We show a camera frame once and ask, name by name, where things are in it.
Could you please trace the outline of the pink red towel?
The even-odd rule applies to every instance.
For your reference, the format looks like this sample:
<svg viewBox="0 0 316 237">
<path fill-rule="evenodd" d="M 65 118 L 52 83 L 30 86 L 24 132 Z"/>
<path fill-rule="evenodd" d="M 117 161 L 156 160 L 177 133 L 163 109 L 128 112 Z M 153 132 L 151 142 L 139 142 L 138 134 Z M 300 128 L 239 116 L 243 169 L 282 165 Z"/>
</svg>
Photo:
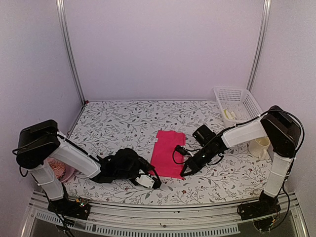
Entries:
<svg viewBox="0 0 316 237">
<path fill-rule="evenodd" d="M 177 163 L 182 163 L 184 157 L 179 153 L 172 154 L 177 145 L 185 146 L 185 144 L 186 137 L 184 133 L 158 131 L 151 158 L 151 165 L 155 167 L 155 171 L 159 176 L 182 179 L 180 172 L 183 165 L 176 164 L 173 158 L 175 158 Z"/>
</svg>

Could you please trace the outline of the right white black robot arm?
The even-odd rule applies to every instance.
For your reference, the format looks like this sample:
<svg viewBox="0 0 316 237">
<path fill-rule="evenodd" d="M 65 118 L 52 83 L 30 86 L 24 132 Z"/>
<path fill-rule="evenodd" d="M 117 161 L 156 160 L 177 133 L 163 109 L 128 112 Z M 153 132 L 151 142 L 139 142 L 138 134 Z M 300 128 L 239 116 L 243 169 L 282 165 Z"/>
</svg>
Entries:
<svg viewBox="0 0 316 237">
<path fill-rule="evenodd" d="M 272 106 L 256 118 L 215 133 L 202 125 L 193 137 L 201 149 L 191 155 L 183 165 L 180 176 L 196 174 L 218 154 L 241 143 L 250 142 L 250 150 L 260 159 L 267 158 L 268 149 L 273 151 L 273 163 L 268 180 L 262 191 L 262 198 L 255 205 L 259 215 L 266 215 L 274 208 L 272 198 L 278 196 L 290 174 L 296 154 L 301 148 L 305 130 L 301 121 L 293 114 Z"/>
</svg>

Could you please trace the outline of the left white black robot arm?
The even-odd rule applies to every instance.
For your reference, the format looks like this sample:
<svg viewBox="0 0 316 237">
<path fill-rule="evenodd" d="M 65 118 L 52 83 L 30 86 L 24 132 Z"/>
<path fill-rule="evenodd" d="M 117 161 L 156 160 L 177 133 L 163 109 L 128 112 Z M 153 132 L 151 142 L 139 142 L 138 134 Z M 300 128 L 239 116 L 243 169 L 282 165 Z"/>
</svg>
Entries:
<svg viewBox="0 0 316 237">
<path fill-rule="evenodd" d="M 119 150 L 105 158 L 94 157 L 61 133 L 52 119 L 22 129 L 18 147 L 12 152 L 18 165 L 30 172 L 62 214 L 70 214 L 74 207 L 65 197 L 66 192 L 49 166 L 48 158 L 63 162 L 95 183 L 129 179 L 146 188 L 153 188 L 155 183 L 149 174 L 152 167 L 133 150 Z"/>
</svg>

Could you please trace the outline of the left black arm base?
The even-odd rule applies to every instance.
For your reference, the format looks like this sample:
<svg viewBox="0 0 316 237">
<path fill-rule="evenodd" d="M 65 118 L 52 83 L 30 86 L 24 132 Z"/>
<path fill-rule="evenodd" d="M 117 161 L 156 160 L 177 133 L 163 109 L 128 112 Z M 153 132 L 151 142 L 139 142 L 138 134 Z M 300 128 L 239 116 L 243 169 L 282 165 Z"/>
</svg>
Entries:
<svg viewBox="0 0 316 237">
<path fill-rule="evenodd" d="M 90 204 L 69 200 L 67 194 L 59 200 L 48 199 L 48 203 L 49 211 L 81 220 L 87 220 L 91 210 Z"/>
</svg>

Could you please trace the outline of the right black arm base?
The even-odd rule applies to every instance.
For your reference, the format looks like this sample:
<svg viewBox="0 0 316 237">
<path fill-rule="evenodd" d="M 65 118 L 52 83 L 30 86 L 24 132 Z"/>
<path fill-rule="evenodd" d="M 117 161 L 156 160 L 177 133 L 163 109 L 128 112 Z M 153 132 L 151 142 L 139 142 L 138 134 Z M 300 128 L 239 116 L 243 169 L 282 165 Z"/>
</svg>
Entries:
<svg viewBox="0 0 316 237">
<path fill-rule="evenodd" d="M 274 214 L 280 210 L 278 198 L 268 196 L 265 193 L 260 194 L 258 201 L 242 203 L 237 207 L 237 213 L 242 220 Z"/>
</svg>

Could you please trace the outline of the green white patterned towel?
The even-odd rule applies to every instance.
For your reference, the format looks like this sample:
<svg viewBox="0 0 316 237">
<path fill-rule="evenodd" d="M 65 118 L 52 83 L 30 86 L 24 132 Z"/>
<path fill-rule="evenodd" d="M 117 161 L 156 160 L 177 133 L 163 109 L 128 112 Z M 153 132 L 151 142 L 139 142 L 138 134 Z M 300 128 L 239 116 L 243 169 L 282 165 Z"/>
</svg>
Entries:
<svg viewBox="0 0 316 237">
<path fill-rule="evenodd" d="M 224 109 L 224 115 L 227 119 L 230 119 L 230 120 L 237 120 L 237 116 L 236 114 L 234 113 L 234 111 L 229 111 L 227 109 Z"/>
</svg>

